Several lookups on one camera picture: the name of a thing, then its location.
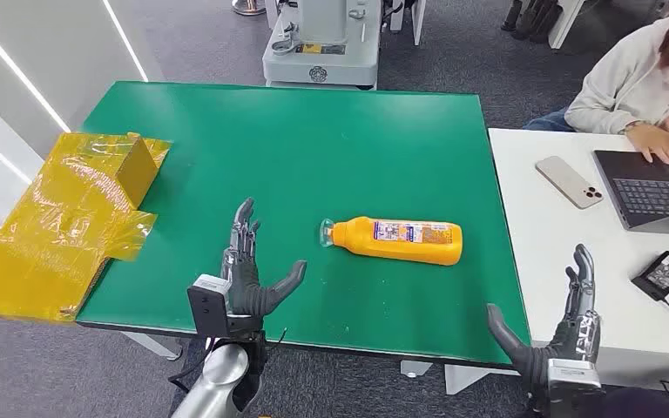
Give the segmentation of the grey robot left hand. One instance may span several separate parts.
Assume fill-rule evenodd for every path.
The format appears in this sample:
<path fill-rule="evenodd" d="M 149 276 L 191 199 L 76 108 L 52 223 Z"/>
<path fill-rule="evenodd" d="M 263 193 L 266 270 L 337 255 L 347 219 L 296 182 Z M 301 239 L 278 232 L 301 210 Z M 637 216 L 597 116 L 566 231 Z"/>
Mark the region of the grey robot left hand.
<path fill-rule="evenodd" d="M 232 336 L 258 333 L 264 318 L 272 313 L 303 281 L 306 260 L 293 263 L 287 275 L 264 287 L 256 263 L 259 221 L 252 222 L 252 198 L 245 199 L 234 214 L 229 246 L 224 250 L 221 278 L 230 282 L 226 294 L 226 318 Z"/>

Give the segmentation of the person's right hand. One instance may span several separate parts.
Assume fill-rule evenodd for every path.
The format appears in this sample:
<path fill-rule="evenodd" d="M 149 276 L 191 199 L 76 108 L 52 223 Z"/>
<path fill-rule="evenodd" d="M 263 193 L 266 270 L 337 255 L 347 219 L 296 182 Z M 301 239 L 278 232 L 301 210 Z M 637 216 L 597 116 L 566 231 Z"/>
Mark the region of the person's right hand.
<path fill-rule="evenodd" d="M 644 159 L 652 163 L 655 158 L 669 165 L 669 132 L 647 123 L 629 124 L 624 135 Z"/>

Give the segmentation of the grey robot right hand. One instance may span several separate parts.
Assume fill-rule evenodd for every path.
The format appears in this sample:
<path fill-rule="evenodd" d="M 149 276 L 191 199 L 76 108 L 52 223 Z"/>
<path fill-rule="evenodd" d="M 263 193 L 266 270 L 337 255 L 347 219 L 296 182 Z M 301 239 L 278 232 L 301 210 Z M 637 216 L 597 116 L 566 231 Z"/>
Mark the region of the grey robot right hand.
<path fill-rule="evenodd" d="M 523 343 L 508 327 L 501 309 L 486 305 L 490 333 L 520 374 L 523 386 L 536 400 L 550 394 L 550 375 L 556 370 L 551 361 L 559 359 L 562 368 L 594 368 L 598 358 L 601 317 L 595 310 L 595 272 L 590 251 L 582 244 L 573 253 L 578 268 L 568 266 L 569 292 L 563 316 L 551 341 L 544 347 Z"/>

